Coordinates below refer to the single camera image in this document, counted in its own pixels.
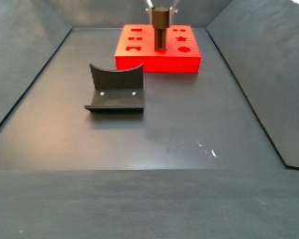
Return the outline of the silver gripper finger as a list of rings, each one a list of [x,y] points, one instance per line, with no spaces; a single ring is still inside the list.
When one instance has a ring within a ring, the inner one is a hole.
[[[146,12],[147,12],[148,15],[151,15],[152,8],[154,8],[152,0],[143,0],[143,2],[146,4]]]
[[[171,13],[171,15],[176,15],[178,14],[178,3],[179,3],[179,0],[174,0],[172,5],[170,6],[170,13]]]

